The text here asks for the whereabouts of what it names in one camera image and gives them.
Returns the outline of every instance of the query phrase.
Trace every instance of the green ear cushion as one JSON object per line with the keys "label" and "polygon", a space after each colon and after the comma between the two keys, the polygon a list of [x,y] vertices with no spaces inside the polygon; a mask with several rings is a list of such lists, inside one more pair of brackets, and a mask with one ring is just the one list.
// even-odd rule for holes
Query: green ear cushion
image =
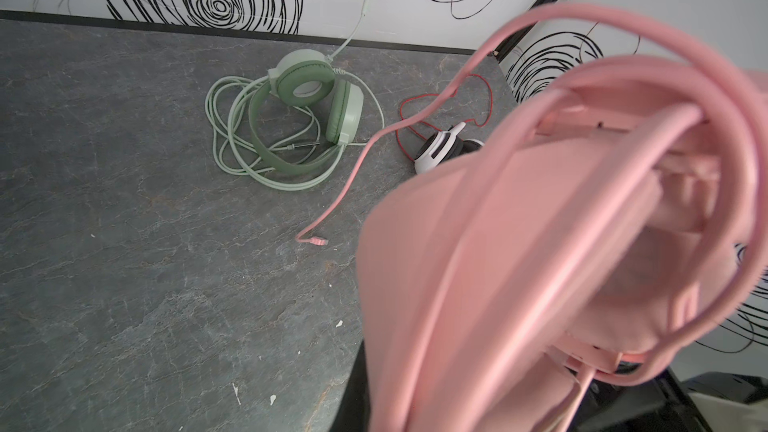
{"label": "green ear cushion", "polygon": [[[320,89],[308,97],[297,97],[293,91],[304,83],[320,82]],[[308,60],[297,63],[280,74],[275,81],[277,96],[289,106],[306,107],[321,100],[333,90],[336,74],[327,62]]]}
{"label": "green ear cushion", "polygon": [[328,127],[326,128],[326,139],[333,143],[339,141],[346,102],[350,98],[350,83],[346,80],[339,80],[338,82],[336,91],[333,93],[331,113],[328,115]]}
{"label": "green ear cushion", "polygon": [[258,134],[256,134],[256,121],[259,119],[259,113],[261,111],[262,105],[264,104],[264,102],[267,100],[269,96],[270,96],[270,83],[267,82],[264,85],[262,85],[262,87],[252,95],[252,97],[250,98],[250,103],[248,104],[248,122],[250,123],[250,140],[254,145],[254,150],[256,150],[256,153],[259,154],[264,164],[268,165],[269,167],[274,167],[275,170],[278,170],[282,173],[290,174],[292,176],[299,176],[301,174],[312,172],[313,170],[322,166],[323,164],[325,164],[335,156],[336,152],[339,151],[338,146],[334,146],[334,147],[331,147],[330,149],[325,150],[317,158],[314,158],[311,162],[305,162],[303,164],[292,164],[284,161],[282,158],[279,158],[274,152],[269,150],[264,145],[264,143],[259,139]]}

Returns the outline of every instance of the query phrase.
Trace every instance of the pink ear cushion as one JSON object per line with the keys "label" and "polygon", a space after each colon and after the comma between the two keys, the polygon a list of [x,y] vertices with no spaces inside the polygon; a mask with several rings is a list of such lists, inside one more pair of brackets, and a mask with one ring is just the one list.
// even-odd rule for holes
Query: pink ear cushion
{"label": "pink ear cushion", "polygon": [[[570,197],[612,145],[601,140],[572,139],[525,149],[512,158],[505,169],[502,185],[493,191],[483,210],[478,211],[478,224],[482,226],[467,234],[468,253],[464,254],[460,265],[463,272],[456,275],[448,291],[433,333],[415,391],[416,410],[423,400],[432,396],[438,380],[448,372],[446,368],[453,351],[462,346],[469,331],[475,327],[482,305],[510,271],[515,273],[515,258],[535,246],[537,230],[558,212],[562,202]],[[448,197],[466,168],[472,167],[472,161],[480,159],[481,155],[482,152],[477,152],[461,156],[429,174],[409,180],[385,197],[363,226],[357,268],[374,401],[381,380],[380,369],[392,336],[399,324],[408,321],[410,306],[423,300],[424,277],[413,270],[416,264],[412,257],[426,246]],[[631,233],[627,240],[631,241],[633,236]],[[619,255],[621,250],[623,247],[617,248],[615,254]],[[604,255],[596,253],[594,256],[602,258]],[[585,301],[596,292],[611,266],[612,263],[594,264],[602,271],[589,271],[591,292],[584,295]],[[517,273],[521,274],[521,279],[526,279],[525,271]],[[510,300],[522,300],[526,293],[535,292],[521,286],[521,297]],[[567,322],[568,314],[543,322],[539,325],[538,336],[552,340]],[[531,360],[535,360],[536,350],[541,349],[531,347]],[[525,360],[522,360],[520,374],[526,370],[524,364]]]}
{"label": "pink ear cushion", "polygon": [[[699,240],[699,234],[646,227],[608,282],[573,320],[570,335],[605,350],[651,350],[667,333],[671,279]],[[732,247],[718,257],[701,276],[704,304],[723,290],[736,271]]]}

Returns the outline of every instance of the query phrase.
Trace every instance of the table surface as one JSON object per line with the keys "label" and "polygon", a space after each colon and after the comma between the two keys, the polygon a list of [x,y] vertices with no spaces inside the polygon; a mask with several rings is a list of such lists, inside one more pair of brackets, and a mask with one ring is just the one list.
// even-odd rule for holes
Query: table surface
{"label": "table surface", "polygon": [[[330,244],[297,244],[357,150],[320,186],[278,192],[216,168],[203,110],[219,77],[263,76],[305,46],[0,20],[0,430],[327,429],[362,340],[360,225],[412,166],[381,140],[317,230]],[[466,59],[351,47],[334,65],[392,123]],[[483,139],[514,101],[493,59],[476,72],[494,117],[462,135]],[[470,78],[434,122],[488,103]],[[264,139],[301,118],[270,105]],[[378,126],[367,97],[358,137]]]}

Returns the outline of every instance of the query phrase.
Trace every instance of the green cable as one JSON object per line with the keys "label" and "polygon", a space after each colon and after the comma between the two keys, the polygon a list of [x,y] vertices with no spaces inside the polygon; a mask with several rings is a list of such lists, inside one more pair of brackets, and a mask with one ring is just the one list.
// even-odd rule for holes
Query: green cable
{"label": "green cable", "polygon": [[[354,79],[358,80],[366,88],[370,96],[373,97],[373,101],[376,103],[376,107],[379,110],[379,115],[382,120],[382,128],[384,128],[384,126],[386,125],[384,121],[384,112],[382,111],[382,108],[379,105],[379,101],[376,100],[376,96],[373,95],[373,92],[371,92],[368,85],[366,85],[358,76],[355,76],[349,72],[345,72],[344,70],[341,70],[341,69],[334,69],[334,71],[340,74],[353,77]],[[250,80],[245,77],[238,77],[238,76],[227,76],[217,80],[208,90],[208,93],[206,94],[206,97],[205,97],[205,114],[206,114],[206,117],[208,118],[208,122],[210,122],[210,124],[214,128],[214,140],[213,140],[214,161],[216,162],[216,165],[221,170],[225,171],[228,174],[231,174],[233,176],[250,176],[257,182],[262,183],[267,187],[275,188],[277,190],[299,191],[299,190],[306,190],[308,188],[312,188],[320,184],[322,181],[324,181],[326,178],[328,178],[331,175],[331,173],[333,172],[333,169],[336,168],[339,161],[341,160],[341,156],[345,150],[344,146],[341,146],[339,148],[339,151],[336,154],[336,158],[333,160],[333,163],[322,174],[308,181],[295,182],[295,183],[279,182],[277,180],[264,177],[263,174],[272,172],[274,168],[264,167],[264,168],[259,168],[258,170],[254,170],[254,167],[257,166],[259,162],[261,162],[261,157],[257,157],[251,164],[248,164],[240,154],[240,151],[238,150],[238,147],[242,147],[243,149],[250,150],[254,153],[256,152],[251,142],[248,142],[247,140],[238,136],[236,134],[236,131],[240,128],[240,124],[242,123],[242,120],[243,120],[244,111],[246,110],[247,104],[250,101],[251,97],[256,93],[256,91],[259,90],[259,88],[261,88],[264,85],[264,83],[268,81],[268,79],[269,79],[268,76],[264,76],[256,80]],[[241,88],[241,91],[238,92],[237,97],[232,102],[229,115],[225,122],[224,120],[222,120],[221,115],[218,112],[216,103],[218,102],[219,94],[221,94],[223,91],[231,87],[235,87],[235,88],[239,87]],[[312,112],[312,109],[310,109],[309,107],[293,107],[293,109],[296,109],[299,112],[302,112],[303,114],[307,115],[310,118],[310,123],[306,127],[304,127],[302,130],[299,130],[293,135],[286,137],[285,139],[281,139],[278,142],[275,142],[272,146],[269,147],[269,150],[279,151],[279,150],[295,149],[296,144],[291,142],[299,138],[303,134],[307,133],[310,129],[312,129],[313,126],[316,126],[316,130],[317,130],[315,134],[314,142],[318,142],[318,143],[320,142],[320,123],[317,121],[317,118],[315,117],[315,114]],[[221,146],[218,145],[219,136],[221,136],[224,139],[221,143]],[[224,163],[224,150],[226,149],[227,145],[230,146],[232,153],[235,156],[235,159],[240,164],[240,168],[233,168]],[[349,145],[364,146],[365,143],[352,143]],[[299,161],[294,163],[301,164],[302,162],[305,162],[308,158],[312,156],[312,154],[316,149],[317,149],[317,145],[316,144],[312,145],[308,153],[305,154],[304,157],[302,157]]]}

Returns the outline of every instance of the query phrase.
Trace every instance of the headphones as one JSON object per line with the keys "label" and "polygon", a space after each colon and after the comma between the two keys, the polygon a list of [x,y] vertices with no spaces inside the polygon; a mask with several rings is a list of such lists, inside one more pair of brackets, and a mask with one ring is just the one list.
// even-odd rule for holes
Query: headphones
{"label": "headphones", "polygon": [[[365,143],[353,142],[362,114],[362,91],[359,86],[342,80],[340,76],[351,77],[368,92],[379,111],[382,129],[385,127],[384,111],[370,87],[355,74],[331,67],[333,58],[350,43],[357,32],[367,9],[368,0],[363,0],[360,19],[355,29],[349,38],[328,56],[316,50],[295,50],[284,56],[275,68],[269,69],[267,75],[259,79],[251,80],[240,76],[226,76],[218,79],[210,87],[205,97],[205,114],[214,129],[214,161],[221,170],[232,176],[250,176],[253,180],[267,187],[294,192],[314,187],[330,177],[348,146],[365,145]],[[238,92],[237,97],[229,107],[229,114],[224,118],[219,114],[217,102],[219,95],[227,89],[234,89]],[[320,144],[320,122],[309,106],[321,101],[334,89],[325,134],[333,146],[310,160]],[[264,102],[270,94],[276,96],[295,111],[308,116],[310,123],[293,135],[267,146],[259,139],[256,124]],[[246,111],[250,123],[251,142],[237,135],[237,129],[240,127]],[[295,142],[310,130],[315,133],[313,141]],[[310,150],[303,158],[293,163],[279,158],[275,154],[280,150],[295,150],[300,147],[309,147]],[[226,149],[232,151],[232,155],[240,167],[232,167],[225,163],[224,152]],[[240,154],[240,149],[254,152],[256,158],[249,163]],[[303,182],[281,182],[264,176],[273,170],[288,176],[300,176],[322,167],[325,167],[325,170],[319,175]]]}
{"label": "headphones", "polygon": [[466,122],[459,122],[448,130],[432,134],[414,158],[416,173],[423,174],[451,158],[481,149],[485,144],[477,139],[458,138],[458,133],[464,130],[466,125]]}
{"label": "headphones", "polygon": [[[373,208],[356,254],[371,432],[565,432],[593,378],[652,379],[762,276],[768,74],[647,17],[572,2],[502,26],[431,104],[374,136],[296,240],[324,243],[302,236],[340,203],[375,140],[435,112],[505,37],[555,18],[639,34],[686,63],[575,67],[481,153]],[[736,242],[750,244],[738,268]]]}
{"label": "headphones", "polygon": [[[299,176],[325,165],[329,159],[341,154],[355,138],[362,114],[362,91],[346,80],[337,79],[326,56],[316,50],[295,50],[269,69],[268,81],[252,96],[248,105],[251,141],[256,153],[266,165],[282,173]],[[272,152],[259,139],[256,120],[269,97],[278,97],[293,107],[306,107],[321,101],[336,88],[326,128],[326,139],[335,144],[317,158],[306,163],[290,163]]]}

